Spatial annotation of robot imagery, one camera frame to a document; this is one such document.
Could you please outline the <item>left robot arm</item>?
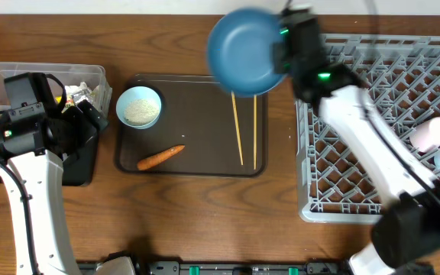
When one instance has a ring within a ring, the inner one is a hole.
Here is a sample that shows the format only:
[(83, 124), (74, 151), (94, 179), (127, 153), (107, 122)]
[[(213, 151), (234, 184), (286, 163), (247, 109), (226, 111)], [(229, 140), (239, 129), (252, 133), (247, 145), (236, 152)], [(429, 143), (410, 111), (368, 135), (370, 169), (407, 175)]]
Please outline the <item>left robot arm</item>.
[(92, 177), (85, 151), (108, 121), (88, 100), (67, 107), (46, 73), (5, 79), (11, 103), (0, 118), (0, 178), (7, 190), (18, 274), (79, 274), (63, 207), (65, 163)]

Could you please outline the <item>dark blue bowl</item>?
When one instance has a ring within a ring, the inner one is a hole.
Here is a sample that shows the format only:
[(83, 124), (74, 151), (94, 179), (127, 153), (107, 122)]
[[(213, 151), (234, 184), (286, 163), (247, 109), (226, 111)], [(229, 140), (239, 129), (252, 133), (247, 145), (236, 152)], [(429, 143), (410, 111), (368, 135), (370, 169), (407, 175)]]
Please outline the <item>dark blue bowl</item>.
[(241, 8), (214, 26), (207, 43), (209, 71), (228, 93), (255, 97), (285, 77), (275, 72), (273, 45), (283, 40), (278, 18), (260, 8)]

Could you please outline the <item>wooden chopstick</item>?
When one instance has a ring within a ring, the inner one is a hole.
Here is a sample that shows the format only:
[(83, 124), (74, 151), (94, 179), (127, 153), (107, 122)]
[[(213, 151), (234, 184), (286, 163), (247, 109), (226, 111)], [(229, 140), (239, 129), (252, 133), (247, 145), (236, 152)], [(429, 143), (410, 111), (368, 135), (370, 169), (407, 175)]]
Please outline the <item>wooden chopstick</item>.
[(236, 99), (235, 94), (231, 92), (231, 103), (232, 103), (232, 110), (235, 120), (235, 131), (236, 131), (236, 138), (237, 138), (237, 144), (238, 144), (238, 153), (240, 158), (240, 163), (243, 166), (244, 165), (244, 158), (243, 158), (243, 152), (242, 152), (242, 145), (241, 145), (241, 135), (240, 135), (240, 128), (238, 123), (238, 110), (236, 105)]
[(257, 96), (253, 99), (253, 165), (257, 169)]

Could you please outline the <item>pink cup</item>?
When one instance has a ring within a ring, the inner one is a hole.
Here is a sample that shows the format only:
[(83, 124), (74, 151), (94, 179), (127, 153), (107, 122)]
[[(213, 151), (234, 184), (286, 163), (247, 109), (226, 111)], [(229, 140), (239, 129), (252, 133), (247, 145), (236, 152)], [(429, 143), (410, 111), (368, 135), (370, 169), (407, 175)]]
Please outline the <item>pink cup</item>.
[(426, 153), (440, 146), (440, 117), (432, 118), (416, 126), (409, 136), (411, 145), (419, 152)]

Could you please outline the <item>white napkin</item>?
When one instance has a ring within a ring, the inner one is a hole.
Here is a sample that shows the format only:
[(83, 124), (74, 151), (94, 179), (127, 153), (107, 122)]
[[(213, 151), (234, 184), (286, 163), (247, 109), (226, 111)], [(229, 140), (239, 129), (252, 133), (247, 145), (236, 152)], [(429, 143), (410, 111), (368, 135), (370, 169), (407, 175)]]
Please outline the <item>white napkin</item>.
[(91, 89), (85, 82), (81, 82), (78, 86), (65, 86), (66, 104), (64, 108), (78, 105), (84, 100), (97, 108), (97, 95), (99, 88), (100, 86), (96, 86), (94, 89)]

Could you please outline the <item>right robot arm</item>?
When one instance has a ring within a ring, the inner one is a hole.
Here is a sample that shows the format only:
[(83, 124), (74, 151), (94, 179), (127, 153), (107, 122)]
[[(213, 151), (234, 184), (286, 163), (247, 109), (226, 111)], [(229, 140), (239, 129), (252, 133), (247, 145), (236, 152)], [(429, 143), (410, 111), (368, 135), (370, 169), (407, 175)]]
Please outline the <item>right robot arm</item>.
[(440, 250), (440, 179), (421, 164), (380, 116), (363, 80), (329, 61), (318, 18), (307, 7), (281, 11), (282, 41), (274, 45), (278, 73), (290, 76), (295, 97), (346, 143), (385, 208), (371, 242), (348, 261), (352, 274), (393, 274)]

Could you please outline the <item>light blue rice bowl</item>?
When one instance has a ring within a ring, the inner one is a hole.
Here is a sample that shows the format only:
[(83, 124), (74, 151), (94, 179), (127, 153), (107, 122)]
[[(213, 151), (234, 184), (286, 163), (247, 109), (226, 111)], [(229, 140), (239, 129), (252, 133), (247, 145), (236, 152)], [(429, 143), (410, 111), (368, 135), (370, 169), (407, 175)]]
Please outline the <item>light blue rice bowl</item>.
[(146, 86), (135, 86), (124, 91), (118, 98), (116, 114), (129, 127), (147, 129), (160, 117), (162, 101), (159, 94)]

